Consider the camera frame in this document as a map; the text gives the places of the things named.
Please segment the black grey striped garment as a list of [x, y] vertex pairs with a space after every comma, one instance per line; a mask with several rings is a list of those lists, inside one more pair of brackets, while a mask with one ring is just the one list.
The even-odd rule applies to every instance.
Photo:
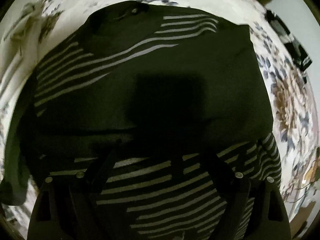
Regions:
[[116, 3], [31, 72], [5, 146], [1, 202], [28, 179], [101, 171], [103, 239], [225, 239], [226, 173], [278, 185], [273, 116], [249, 26]]

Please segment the black white checkered cloth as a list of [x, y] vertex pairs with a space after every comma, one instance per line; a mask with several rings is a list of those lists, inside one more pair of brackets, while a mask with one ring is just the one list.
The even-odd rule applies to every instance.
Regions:
[[305, 72], [312, 64], [312, 59], [299, 40], [291, 33], [282, 19], [271, 10], [267, 9], [265, 19], [279, 36], [296, 67], [301, 72]]

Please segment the white floral bed sheet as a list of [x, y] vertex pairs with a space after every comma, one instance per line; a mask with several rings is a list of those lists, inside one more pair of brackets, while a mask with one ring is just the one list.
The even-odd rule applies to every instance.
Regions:
[[[37, 0], [21, 7], [1, 37], [1, 72], [34, 66], [54, 46], [105, 6], [125, 0]], [[139, 0], [194, 7], [251, 27], [274, 115], [282, 166], [280, 191], [292, 237], [301, 238], [319, 211], [318, 118], [313, 92], [256, 0]]]

